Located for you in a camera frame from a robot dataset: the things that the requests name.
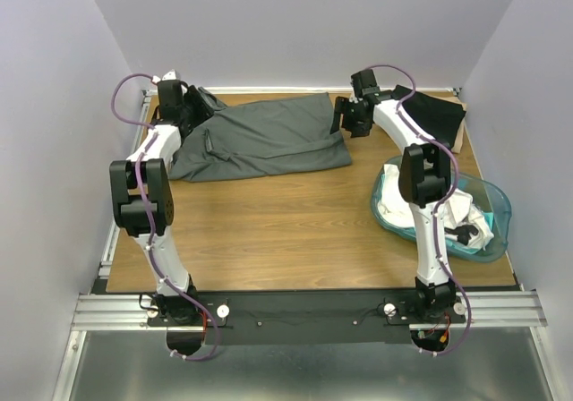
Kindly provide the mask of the grey t-shirt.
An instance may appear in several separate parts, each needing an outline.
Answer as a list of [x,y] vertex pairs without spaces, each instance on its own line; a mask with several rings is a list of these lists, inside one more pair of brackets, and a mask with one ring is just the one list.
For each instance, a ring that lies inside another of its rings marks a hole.
[[320,93],[217,111],[184,139],[170,178],[237,180],[351,164],[329,94]]

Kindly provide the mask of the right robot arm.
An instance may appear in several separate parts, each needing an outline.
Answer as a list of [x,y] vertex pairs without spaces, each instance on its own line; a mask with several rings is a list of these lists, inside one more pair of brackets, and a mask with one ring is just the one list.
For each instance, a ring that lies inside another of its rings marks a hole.
[[404,103],[415,85],[394,99],[379,87],[372,68],[351,76],[353,94],[337,98],[335,117],[357,136],[378,125],[402,150],[398,190],[408,204],[415,226],[418,265],[410,310],[430,322],[456,302],[456,284],[449,269],[443,208],[458,185],[458,163],[449,147],[426,132],[406,112]]

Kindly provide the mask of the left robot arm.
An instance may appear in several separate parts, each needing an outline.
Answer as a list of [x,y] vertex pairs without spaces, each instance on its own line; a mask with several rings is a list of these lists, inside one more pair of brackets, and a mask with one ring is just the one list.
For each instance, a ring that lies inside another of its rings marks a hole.
[[117,113],[115,98],[122,86],[134,78],[148,79],[157,87],[158,106],[151,121],[136,123],[147,130],[137,150],[109,167],[115,223],[141,247],[151,267],[158,315],[183,326],[197,316],[214,324],[211,312],[198,301],[191,275],[175,247],[175,204],[168,178],[184,138],[206,116],[194,114],[189,86],[171,70],[162,76],[134,73],[122,79],[110,103],[112,114],[120,121],[130,122]]

